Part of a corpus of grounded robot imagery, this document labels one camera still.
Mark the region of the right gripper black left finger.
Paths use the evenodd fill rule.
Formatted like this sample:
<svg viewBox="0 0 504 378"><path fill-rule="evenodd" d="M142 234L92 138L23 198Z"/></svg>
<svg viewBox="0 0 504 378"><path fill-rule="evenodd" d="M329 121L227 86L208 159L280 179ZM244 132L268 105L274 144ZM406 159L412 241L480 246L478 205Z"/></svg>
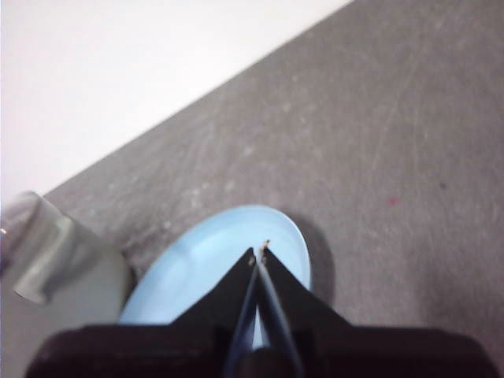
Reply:
<svg viewBox="0 0 504 378"><path fill-rule="evenodd" d="M169 325L182 354L240 354L253 345L256 257L251 248L216 286Z"/></svg>

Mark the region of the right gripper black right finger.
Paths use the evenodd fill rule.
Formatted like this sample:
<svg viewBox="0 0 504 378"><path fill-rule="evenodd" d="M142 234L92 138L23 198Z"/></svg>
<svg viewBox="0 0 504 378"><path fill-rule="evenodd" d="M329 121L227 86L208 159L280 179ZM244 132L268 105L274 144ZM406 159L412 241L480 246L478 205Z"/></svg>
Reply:
<svg viewBox="0 0 504 378"><path fill-rule="evenodd" d="M306 289L268 247L262 251L261 267L290 328L350 327L346 319Z"/></svg>

